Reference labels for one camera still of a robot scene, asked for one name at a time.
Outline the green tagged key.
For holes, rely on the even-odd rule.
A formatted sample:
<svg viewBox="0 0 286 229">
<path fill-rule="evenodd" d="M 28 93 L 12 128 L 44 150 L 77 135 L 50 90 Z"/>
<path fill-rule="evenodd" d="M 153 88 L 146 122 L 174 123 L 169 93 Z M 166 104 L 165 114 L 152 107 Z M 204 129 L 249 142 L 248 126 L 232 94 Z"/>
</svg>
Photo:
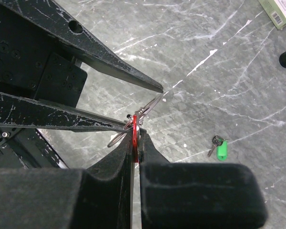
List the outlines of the green tagged key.
<svg viewBox="0 0 286 229">
<path fill-rule="evenodd" d="M 210 157 L 213 152 L 216 152 L 216 157 L 220 161 L 227 159 L 227 139 L 220 137 L 219 135 L 214 135 L 212 138 L 212 148 L 209 150 L 207 156 Z"/>
</svg>

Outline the wire keyring with keys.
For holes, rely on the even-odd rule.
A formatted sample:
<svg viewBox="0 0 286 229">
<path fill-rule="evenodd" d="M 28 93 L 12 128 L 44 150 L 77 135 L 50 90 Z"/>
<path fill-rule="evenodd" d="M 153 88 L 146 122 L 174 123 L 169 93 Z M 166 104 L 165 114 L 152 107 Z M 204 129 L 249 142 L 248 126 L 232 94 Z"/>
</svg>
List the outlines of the wire keyring with keys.
<svg viewBox="0 0 286 229">
<path fill-rule="evenodd" d="M 119 142 L 123 137 L 126 136 L 126 131 L 129 131 L 133 128 L 134 125 L 134 116 L 136 116 L 136 131 L 140 132 L 140 126 L 143 124 L 144 118 L 148 115 L 149 112 L 162 100 L 163 94 L 157 95 L 152 99 L 148 104 L 143 107 L 140 107 L 133 115 L 127 115 L 128 121 L 125 121 L 126 124 L 123 127 L 124 132 L 118 133 L 108 144 L 107 147 L 110 148 Z"/>
</svg>

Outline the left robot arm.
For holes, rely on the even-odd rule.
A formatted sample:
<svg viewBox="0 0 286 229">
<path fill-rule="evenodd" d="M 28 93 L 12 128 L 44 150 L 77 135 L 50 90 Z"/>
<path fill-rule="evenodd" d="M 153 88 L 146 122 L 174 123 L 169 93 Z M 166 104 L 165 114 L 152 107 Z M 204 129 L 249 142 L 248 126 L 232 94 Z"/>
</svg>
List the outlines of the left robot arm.
<svg viewBox="0 0 286 229">
<path fill-rule="evenodd" d="M 161 93 L 53 0 L 0 0 L 0 167 L 66 164 L 41 129 L 122 131 L 124 123 L 77 109 L 87 73 Z"/>
</svg>

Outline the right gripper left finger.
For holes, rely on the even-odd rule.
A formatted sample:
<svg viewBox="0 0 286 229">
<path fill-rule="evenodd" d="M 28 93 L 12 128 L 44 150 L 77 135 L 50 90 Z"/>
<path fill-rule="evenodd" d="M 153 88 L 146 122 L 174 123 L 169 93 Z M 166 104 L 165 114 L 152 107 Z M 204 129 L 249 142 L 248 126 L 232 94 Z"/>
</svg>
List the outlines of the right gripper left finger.
<svg viewBox="0 0 286 229">
<path fill-rule="evenodd" d="M 39 131 L 0 130 L 0 229 L 130 229 L 132 146 L 70 169 Z"/>
</svg>

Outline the red tagged key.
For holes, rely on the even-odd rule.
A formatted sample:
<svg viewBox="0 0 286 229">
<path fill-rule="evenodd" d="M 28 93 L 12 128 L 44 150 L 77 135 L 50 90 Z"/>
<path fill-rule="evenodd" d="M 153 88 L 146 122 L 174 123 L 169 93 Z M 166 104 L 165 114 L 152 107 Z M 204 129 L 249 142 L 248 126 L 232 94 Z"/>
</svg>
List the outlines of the red tagged key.
<svg viewBox="0 0 286 229">
<path fill-rule="evenodd" d="M 139 162 L 138 147 L 140 142 L 139 114 L 133 115 L 133 156 L 134 162 Z"/>
</svg>

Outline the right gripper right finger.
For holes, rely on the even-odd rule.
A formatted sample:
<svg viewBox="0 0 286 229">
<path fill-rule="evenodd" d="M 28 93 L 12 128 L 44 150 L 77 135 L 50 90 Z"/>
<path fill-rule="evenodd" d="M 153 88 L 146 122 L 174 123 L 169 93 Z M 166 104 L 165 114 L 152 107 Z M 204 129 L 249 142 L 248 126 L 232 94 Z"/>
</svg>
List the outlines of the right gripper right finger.
<svg viewBox="0 0 286 229">
<path fill-rule="evenodd" d="M 172 163 L 143 131 L 139 146 L 144 229 L 258 229 L 268 212 L 253 172 L 232 163 Z"/>
</svg>

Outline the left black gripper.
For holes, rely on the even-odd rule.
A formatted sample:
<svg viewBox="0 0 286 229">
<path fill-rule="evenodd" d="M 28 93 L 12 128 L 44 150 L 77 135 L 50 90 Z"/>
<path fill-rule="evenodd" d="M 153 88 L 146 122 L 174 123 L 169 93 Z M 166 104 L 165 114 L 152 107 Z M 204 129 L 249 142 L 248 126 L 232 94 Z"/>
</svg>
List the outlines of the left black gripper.
<svg viewBox="0 0 286 229">
<path fill-rule="evenodd" d="M 1 0 L 0 127 L 126 132 L 123 121 L 74 108 L 87 73 L 49 35 L 98 72 L 163 92 L 159 82 L 123 61 L 56 1 Z"/>
</svg>

